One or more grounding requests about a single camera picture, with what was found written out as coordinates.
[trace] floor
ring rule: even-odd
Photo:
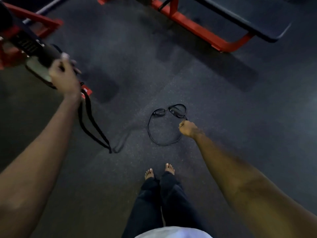
[[[228,39],[244,33],[189,2],[183,0],[181,10],[204,26]],[[252,237],[226,204],[192,140],[169,147],[151,143],[149,115],[175,103],[185,104],[188,118],[221,147],[317,214],[317,0],[293,7],[297,17],[279,42],[254,38],[233,54],[216,52],[136,0],[104,6],[68,0],[50,12],[65,24],[49,41],[78,61],[80,79],[93,90],[93,115],[119,152],[110,155],[76,121],[32,238],[120,237],[144,172],[152,167],[160,176],[166,162],[175,166],[217,237]],[[0,77],[3,169],[45,127],[61,97],[24,67],[2,71]],[[153,136],[172,140],[178,122],[171,115],[153,120]]]

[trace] red label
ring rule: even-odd
[[[86,91],[86,93],[88,94],[88,96],[90,96],[93,92],[91,91],[90,88],[88,88],[85,84],[83,84],[81,86],[82,89],[84,89]]]

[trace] hand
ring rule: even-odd
[[[52,78],[54,86],[64,97],[72,97],[80,100],[81,86],[67,54],[63,53],[61,59],[53,62],[49,69],[49,75]]]
[[[190,138],[194,138],[196,134],[203,134],[194,123],[189,122],[188,120],[184,120],[179,124],[179,130],[183,135]]]

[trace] pants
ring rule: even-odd
[[[135,238],[149,230],[163,227],[161,207],[166,226],[196,228],[212,236],[189,203],[181,184],[166,171],[161,181],[153,177],[145,180],[122,238]]]

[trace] person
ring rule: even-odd
[[[31,235],[66,155],[81,87],[67,56],[54,61],[49,73],[64,99],[41,134],[0,173],[0,238]],[[317,217],[259,170],[221,151],[194,123],[183,121],[179,130],[195,140],[225,199],[255,237],[316,236]],[[122,237],[210,238],[210,234],[214,236],[188,201],[173,166],[165,165],[160,181],[149,169]]]

